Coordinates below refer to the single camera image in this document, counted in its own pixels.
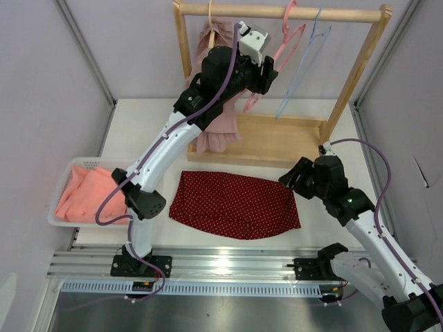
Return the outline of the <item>dusty pink pleated skirt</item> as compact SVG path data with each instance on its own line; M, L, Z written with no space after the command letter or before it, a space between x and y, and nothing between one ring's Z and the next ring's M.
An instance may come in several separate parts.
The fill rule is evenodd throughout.
M186 78L185 87L188 88L194 76L201 72L201 63L209 53L210 32L215 33L215 46L233 45L233 20L223 17L211 19L212 27L208 21L204 24L203 30L199 35L199 43L196 51L195 65L192 67L191 74ZM237 128L237 109L236 102L243 93L238 93L232 97L223 106L220 116L215 118L210 125L193 142L197 153L202 154L205 151L221 153L226 150L228 144L240 140Z

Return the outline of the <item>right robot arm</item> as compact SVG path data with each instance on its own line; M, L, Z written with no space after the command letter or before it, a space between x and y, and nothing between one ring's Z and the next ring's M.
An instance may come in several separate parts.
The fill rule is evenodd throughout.
M381 311L390 331L427 331L442 325L442 285L434 284L406 255L386 228L376 223L375 206L349 186L338 156L301 158L279 182L298 195L319 198L369 254L373 268L354 258L340 243L318 251L316 271L351 283Z

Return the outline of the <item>red polka dot cloth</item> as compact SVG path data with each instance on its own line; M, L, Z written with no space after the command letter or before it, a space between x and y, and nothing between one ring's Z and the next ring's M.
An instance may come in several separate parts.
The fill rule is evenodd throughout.
M301 228L289 188L227 172L183 171L169 217L202 232L239 240L266 239Z

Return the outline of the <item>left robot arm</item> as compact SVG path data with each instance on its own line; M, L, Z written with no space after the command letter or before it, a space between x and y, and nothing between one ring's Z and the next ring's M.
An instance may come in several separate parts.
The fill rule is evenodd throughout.
M244 90L265 94L277 76L274 59L268 55L254 62L250 55L228 46L213 48L174 103L168 122L145 155L131 167L112 172L130 216L128 242L122 248L122 256L132 275L141 277L150 269L151 219L166 205L156 186L165 171L222 114L229 100Z

